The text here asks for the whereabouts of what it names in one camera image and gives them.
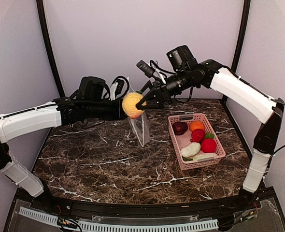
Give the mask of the yellow toy pear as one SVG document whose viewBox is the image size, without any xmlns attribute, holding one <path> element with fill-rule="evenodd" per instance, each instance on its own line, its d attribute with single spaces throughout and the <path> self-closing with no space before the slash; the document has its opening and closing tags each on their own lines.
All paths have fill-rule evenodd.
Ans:
<svg viewBox="0 0 285 232">
<path fill-rule="evenodd" d="M 128 93 L 123 101 L 122 108 L 127 116 L 132 119 L 138 118 L 144 113 L 144 110 L 137 109 L 136 104 L 143 99 L 143 95 L 137 92 Z"/>
</svg>

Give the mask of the clear zip top bag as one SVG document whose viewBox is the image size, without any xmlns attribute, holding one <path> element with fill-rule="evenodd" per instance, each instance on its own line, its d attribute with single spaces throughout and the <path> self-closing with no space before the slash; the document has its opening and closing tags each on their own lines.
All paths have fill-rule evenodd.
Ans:
<svg viewBox="0 0 285 232">
<path fill-rule="evenodd" d="M 127 77 L 126 79 L 129 84 L 129 90 L 126 91 L 126 95 L 130 92 L 136 92 L 131 87 L 130 78 Z M 144 111 L 142 115 L 135 119 L 129 117 L 129 124 L 141 147 L 145 147 L 145 145 L 150 142 L 150 130 L 146 112 Z"/>
</svg>

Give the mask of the dark purple toy onion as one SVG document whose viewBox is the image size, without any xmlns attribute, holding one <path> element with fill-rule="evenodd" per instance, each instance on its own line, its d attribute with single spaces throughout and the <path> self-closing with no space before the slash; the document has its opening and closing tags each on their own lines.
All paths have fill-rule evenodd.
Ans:
<svg viewBox="0 0 285 232">
<path fill-rule="evenodd" d="M 182 121 L 174 122 L 172 129 L 175 135 L 183 135 L 188 130 L 188 124 Z"/>
</svg>

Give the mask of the red toy pomegranate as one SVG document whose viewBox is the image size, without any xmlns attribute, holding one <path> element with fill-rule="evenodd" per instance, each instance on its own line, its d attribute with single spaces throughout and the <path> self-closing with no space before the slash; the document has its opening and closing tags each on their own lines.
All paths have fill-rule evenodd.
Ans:
<svg viewBox="0 0 285 232">
<path fill-rule="evenodd" d="M 203 129 L 195 129 L 191 133 L 191 142 L 200 143 L 205 138 L 205 131 Z"/>
</svg>

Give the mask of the red toy tomato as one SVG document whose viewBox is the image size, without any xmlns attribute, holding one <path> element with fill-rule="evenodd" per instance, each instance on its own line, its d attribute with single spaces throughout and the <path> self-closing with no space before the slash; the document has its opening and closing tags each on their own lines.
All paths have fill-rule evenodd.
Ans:
<svg viewBox="0 0 285 232">
<path fill-rule="evenodd" d="M 201 142 L 201 150 L 204 153 L 213 153 L 213 152 L 215 152 L 216 146 L 217 146 L 217 144 L 216 144 L 214 139 L 204 139 Z"/>
</svg>

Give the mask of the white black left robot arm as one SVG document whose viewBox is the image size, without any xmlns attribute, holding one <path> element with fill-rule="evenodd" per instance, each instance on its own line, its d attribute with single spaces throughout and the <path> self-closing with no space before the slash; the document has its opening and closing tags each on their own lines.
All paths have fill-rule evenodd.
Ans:
<svg viewBox="0 0 285 232">
<path fill-rule="evenodd" d="M 56 207 L 56 200 L 45 190 L 43 181 L 33 175 L 16 160 L 8 142 L 16 137 L 56 128 L 89 118 L 122 120 L 127 115 L 122 109 L 122 100 L 72 100 L 68 97 L 54 99 L 43 105 L 26 110 L 0 115 L 0 172 L 16 185 L 37 198 L 37 203 L 46 211 Z"/>
</svg>

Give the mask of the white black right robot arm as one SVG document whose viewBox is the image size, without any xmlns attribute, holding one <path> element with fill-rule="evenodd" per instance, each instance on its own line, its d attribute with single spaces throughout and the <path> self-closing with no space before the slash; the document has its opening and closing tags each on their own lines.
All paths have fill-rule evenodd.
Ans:
<svg viewBox="0 0 285 232">
<path fill-rule="evenodd" d="M 246 209 L 253 202 L 252 193 L 256 192 L 275 153 L 282 118 L 283 101 L 274 99 L 238 77 L 229 67 L 212 59 L 198 63 L 195 58 L 186 61 L 171 61 L 175 73 L 165 82 L 147 82 L 141 89 L 149 89 L 136 108 L 161 109 L 164 102 L 171 102 L 174 95 L 181 94 L 190 87 L 204 86 L 229 97 L 260 122 L 261 126 L 254 139 L 250 166 L 243 182 L 243 192 L 235 198 L 234 205 Z"/>
</svg>

